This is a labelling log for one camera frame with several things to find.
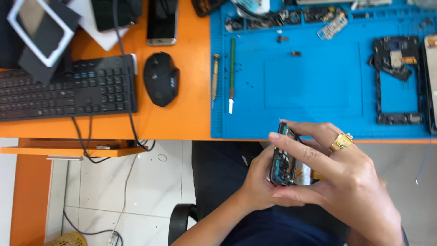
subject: hand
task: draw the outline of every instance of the hand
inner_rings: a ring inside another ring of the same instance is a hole
[[[249,211],[262,210],[275,204],[281,206],[303,206],[303,202],[291,199],[279,199],[272,197],[275,185],[267,178],[273,160],[274,146],[269,146],[250,164],[244,184],[235,195],[243,199],[243,203]]]
[[[330,123],[287,122],[298,135],[315,141],[301,144],[278,133],[269,139],[278,148],[325,176],[311,186],[278,187],[273,196],[318,204],[375,245],[404,245],[401,217],[384,186],[373,161],[356,145],[332,152],[329,147],[340,133]]]

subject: blue repair mat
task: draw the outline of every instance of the blue repair mat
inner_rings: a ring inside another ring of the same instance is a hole
[[[274,11],[282,1],[271,3]],[[233,32],[225,29],[226,19],[237,17],[231,2],[211,14],[211,58],[214,53],[221,55],[217,98],[211,109],[212,138],[266,139],[269,132],[277,131],[280,119],[332,122],[355,139],[430,137],[424,123],[377,124],[375,69],[366,62],[373,54],[374,38],[417,35],[422,42],[435,33],[437,12],[400,0],[357,11],[350,11],[349,4],[332,6],[348,11],[347,26],[332,40],[317,36],[326,23],[305,23],[303,14],[301,24],[248,30],[244,21],[243,30]],[[352,17],[359,13],[368,13],[369,18]],[[425,18],[433,24],[421,27]],[[289,41],[278,43],[278,30]],[[231,38],[236,38],[233,114],[228,113]],[[302,56],[292,56],[292,51]],[[383,113],[417,112],[416,87],[415,72],[402,82],[381,71]]]

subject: black keyboard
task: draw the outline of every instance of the black keyboard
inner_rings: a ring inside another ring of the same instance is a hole
[[[125,60],[137,112],[136,63],[132,55]],[[47,86],[24,70],[0,72],[0,122],[128,113],[125,73],[121,56],[76,61],[72,73],[55,75]]]

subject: black chair armrest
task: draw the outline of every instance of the black chair armrest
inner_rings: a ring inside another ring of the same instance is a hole
[[[178,204],[174,207],[170,217],[168,229],[168,245],[172,245],[184,232],[187,231],[188,217],[199,221],[197,207],[194,204]]]

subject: computer mouse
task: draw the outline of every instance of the computer mouse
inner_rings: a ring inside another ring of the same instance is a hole
[[[167,53],[154,53],[144,65],[144,85],[155,105],[167,106],[177,96],[179,68]]]

